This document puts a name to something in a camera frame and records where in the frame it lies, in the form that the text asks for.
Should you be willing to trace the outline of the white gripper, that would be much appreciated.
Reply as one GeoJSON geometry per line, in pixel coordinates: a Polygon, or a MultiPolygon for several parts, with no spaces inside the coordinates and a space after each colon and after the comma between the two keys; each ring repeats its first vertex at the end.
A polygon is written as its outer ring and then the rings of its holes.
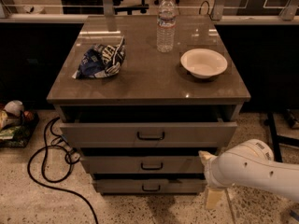
{"type": "Polygon", "coordinates": [[[218,156],[200,150],[199,157],[205,166],[205,178],[208,183],[205,189],[205,209],[214,209],[221,200],[224,189],[231,186],[231,182],[224,177],[218,163],[218,156]]]}

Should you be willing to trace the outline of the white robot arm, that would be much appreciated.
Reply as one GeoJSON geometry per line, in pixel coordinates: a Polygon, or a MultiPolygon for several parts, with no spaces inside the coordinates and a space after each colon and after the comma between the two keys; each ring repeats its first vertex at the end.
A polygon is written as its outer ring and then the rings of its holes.
{"type": "Polygon", "coordinates": [[[205,209],[214,209],[224,191],[233,186],[261,189],[299,202],[299,165],[274,161],[272,149],[250,139],[216,156],[199,151],[204,165],[205,209]]]}

